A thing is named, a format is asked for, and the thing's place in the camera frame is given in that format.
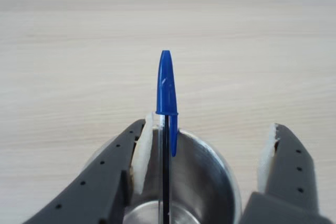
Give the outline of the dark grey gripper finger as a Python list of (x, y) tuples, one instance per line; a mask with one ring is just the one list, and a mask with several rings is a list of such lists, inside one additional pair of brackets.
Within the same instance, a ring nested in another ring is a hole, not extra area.
[(329, 223), (319, 211), (311, 155), (285, 125), (274, 123), (240, 223)]
[(27, 223), (123, 223), (141, 194), (151, 156), (153, 114), (120, 133), (78, 177)]

